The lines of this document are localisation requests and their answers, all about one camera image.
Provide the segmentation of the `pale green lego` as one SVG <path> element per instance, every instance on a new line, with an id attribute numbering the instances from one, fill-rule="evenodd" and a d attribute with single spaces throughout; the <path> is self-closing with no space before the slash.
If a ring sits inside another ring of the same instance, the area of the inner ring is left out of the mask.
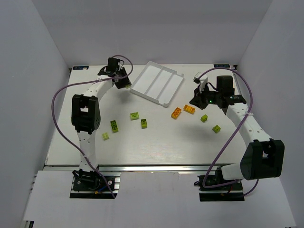
<path id="1" fill-rule="evenodd" d="M 105 133 L 102 133 L 102 139 L 105 141 L 105 140 L 108 140 L 109 139 L 109 134 L 107 132 Z"/>

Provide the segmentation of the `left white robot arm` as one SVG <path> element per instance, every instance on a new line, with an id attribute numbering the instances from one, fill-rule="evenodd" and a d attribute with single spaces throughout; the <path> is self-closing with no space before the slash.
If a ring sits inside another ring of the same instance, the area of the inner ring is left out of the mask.
<path id="1" fill-rule="evenodd" d="M 75 127 L 81 150 L 79 168 L 90 172 L 98 169 L 95 153 L 95 133 L 100 126 L 99 102 L 106 92 L 115 86 L 117 89 L 129 88 L 132 83 L 124 65 L 125 57 L 114 55 L 106 66 L 98 72 L 96 82 L 80 95 L 72 97 L 72 125 Z"/>

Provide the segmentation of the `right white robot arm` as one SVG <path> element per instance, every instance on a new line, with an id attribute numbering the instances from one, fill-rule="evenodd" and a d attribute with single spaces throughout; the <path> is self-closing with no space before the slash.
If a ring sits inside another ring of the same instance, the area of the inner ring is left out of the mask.
<path id="1" fill-rule="evenodd" d="M 219 166 L 212 179 L 204 177 L 205 189 L 221 188 L 237 181 L 276 178 L 282 173 L 285 145 L 267 134 L 250 113 L 246 100 L 235 94 L 232 76 L 218 76 L 213 90 L 208 77 L 194 77 L 198 87 L 190 104 L 205 109 L 208 105 L 217 105 L 236 126 L 246 151 L 238 163 Z"/>

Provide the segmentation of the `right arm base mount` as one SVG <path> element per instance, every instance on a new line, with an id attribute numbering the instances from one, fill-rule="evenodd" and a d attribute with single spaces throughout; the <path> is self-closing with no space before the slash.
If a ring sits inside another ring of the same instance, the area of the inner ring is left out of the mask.
<path id="1" fill-rule="evenodd" d="M 244 201 L 243 186 L 241 182 L 215 188 L 204 188 L 202 185 L 204 175 L 198 176 L 198 180 L 193 183 L 199 188 L 200 202 L 228 202 Z"/>

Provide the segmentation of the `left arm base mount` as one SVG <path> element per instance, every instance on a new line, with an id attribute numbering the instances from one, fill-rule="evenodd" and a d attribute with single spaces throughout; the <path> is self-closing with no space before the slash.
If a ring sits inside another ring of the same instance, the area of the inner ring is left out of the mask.
<path id="1" fill-rule="evenodd" d="M 71 199 L 111 199 L 118 193 L 118 177 L 105 176 L 106 181 L 95 171 L 82 169 L 72 171 L 73 181 L 71 186 Z"/>

